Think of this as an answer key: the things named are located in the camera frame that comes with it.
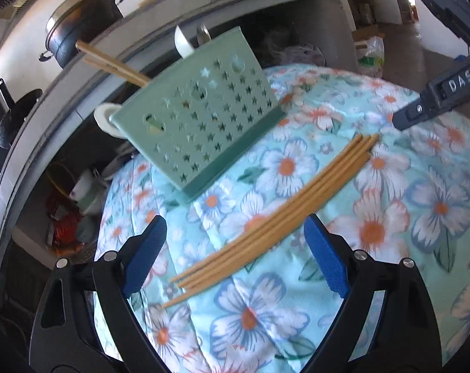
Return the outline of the beige plastic ladle spoon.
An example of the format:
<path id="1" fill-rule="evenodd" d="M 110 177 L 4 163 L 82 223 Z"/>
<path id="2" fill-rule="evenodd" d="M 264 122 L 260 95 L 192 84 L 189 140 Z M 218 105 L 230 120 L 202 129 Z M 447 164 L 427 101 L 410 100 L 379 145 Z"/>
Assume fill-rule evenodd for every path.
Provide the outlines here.
<path id="1" fill-rule="evenodd" d="M 126 140 L 126 136 L 118 129 L 117 126 L 113 125 L 110 120 L 111 116 L 117 113 L 121 108 L 121 104 L 102 103 L 94 109 L 93 116 L 98 127 L 102 131 L 114 138 Z"/>

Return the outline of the small steel spoon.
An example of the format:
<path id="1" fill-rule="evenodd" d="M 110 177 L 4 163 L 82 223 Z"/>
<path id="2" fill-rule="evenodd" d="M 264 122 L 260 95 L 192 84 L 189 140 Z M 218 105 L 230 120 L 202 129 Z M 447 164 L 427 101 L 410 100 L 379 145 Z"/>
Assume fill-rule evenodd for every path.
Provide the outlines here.
<path id="1" fill-rule="evenodd" d="M 205 45 L 212 40 L 210 32 L 204 24 L 201 24 L 197 27 L 196 38 L 198 41 L 198 45 Z"/>

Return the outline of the floral turquoise tablecloth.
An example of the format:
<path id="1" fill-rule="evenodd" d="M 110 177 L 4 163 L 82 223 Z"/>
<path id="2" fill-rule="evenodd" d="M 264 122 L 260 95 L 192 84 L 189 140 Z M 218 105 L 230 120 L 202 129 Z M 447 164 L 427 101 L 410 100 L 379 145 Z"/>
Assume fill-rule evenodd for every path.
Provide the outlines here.
<path id="1" fill-rule="evenodd" d="M 96 255 L 119 250 L 156 216 L 166 241 L 131 298 L 173 372 L 298 372 L 341 306 L 289 200 L 356 136 L 378 135 L 362 169 L 319 211 L 354 250 L 411 258 L 450 360 L 470 335 L 470 119 L 456 111 L 406 131 L 395 111 L 416 93 L 310 65 L 265 75 L 285 117 L 198 199 L 178 204 L 142 156 L 113 177 Z"/>

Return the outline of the black frying pan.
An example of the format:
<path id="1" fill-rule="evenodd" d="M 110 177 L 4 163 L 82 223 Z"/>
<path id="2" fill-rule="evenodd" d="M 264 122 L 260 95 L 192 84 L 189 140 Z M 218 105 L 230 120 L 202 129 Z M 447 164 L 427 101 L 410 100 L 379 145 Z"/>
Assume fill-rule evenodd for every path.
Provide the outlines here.
<path id="1" fill-rule="evenodd" d="M 42 97 L 42 89 L 33 89 L 19 100 L 13 100 L 5 80 L 0 78 L 0 95 L 5 100 L 8 110 L 0 121 L 0 147 L 9 150 L 26 117 Z"/>

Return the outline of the green perforated utensil holder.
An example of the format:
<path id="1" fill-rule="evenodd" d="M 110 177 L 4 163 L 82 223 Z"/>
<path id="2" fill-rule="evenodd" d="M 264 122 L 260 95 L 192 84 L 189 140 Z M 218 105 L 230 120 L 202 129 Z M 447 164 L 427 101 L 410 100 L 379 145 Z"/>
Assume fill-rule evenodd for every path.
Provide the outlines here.
<path id="1" fill-rule="evenodd" d="M 109 121 L 191 201 L 284 115 L 236 27 L 170 65 Z"/>

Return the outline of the black cooking pot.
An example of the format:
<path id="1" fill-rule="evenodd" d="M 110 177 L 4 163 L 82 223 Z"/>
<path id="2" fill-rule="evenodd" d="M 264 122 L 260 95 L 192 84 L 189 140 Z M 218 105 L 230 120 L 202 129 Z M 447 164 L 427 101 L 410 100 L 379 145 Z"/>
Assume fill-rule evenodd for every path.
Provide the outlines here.
<path id="1" fill-rule="evenodd" d="M 45 26 L 45 49 L 40 62 L 51 58 L 64 68 L 78 53 L 75 43 L 90 43 L 123 18 L 119 4 L 124 0 L 64 0 Z"/>

